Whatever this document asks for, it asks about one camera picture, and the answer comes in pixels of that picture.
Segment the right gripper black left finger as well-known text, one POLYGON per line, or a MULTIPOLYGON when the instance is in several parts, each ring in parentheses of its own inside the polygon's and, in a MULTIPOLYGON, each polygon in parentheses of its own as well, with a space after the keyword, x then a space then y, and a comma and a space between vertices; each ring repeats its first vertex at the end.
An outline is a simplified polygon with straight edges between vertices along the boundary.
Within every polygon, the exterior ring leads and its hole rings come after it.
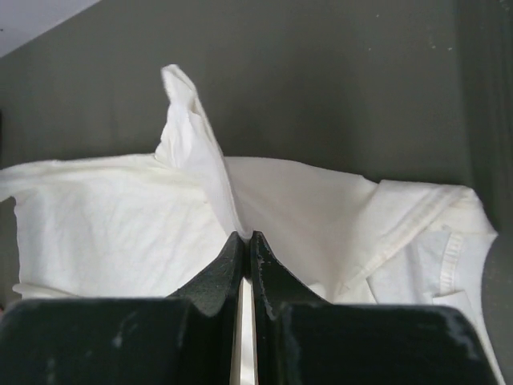
POLYGON ((31 299, 1 322, 4 384, 238 384, 244 242, 166 298, 31 299))

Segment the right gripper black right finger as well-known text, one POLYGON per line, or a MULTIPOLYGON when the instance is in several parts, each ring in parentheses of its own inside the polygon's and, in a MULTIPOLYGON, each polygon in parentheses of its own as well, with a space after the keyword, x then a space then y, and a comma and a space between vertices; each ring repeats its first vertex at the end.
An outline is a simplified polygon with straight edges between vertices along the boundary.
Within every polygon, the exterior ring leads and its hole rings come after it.
POLYGON ((494 384, 472 325, 446 306, 334 305, 252 235, 259 384, 494 384))

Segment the white t shirt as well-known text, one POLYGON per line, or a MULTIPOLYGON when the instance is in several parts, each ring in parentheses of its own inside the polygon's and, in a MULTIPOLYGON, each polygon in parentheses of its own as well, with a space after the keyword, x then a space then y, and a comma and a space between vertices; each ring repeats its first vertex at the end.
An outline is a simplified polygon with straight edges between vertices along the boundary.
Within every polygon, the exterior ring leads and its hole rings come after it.
POLYGON ((193 82, 176 65, 161 75, 169 107, 152 154, 2 170, 1 197, 15 200, 15 292, 163 297, 206 267, 231 233, 249 239, 259 230, 327 301, 460 310, 503 382, 482 306, 497 232, 471 188, 225 157, 193 82))

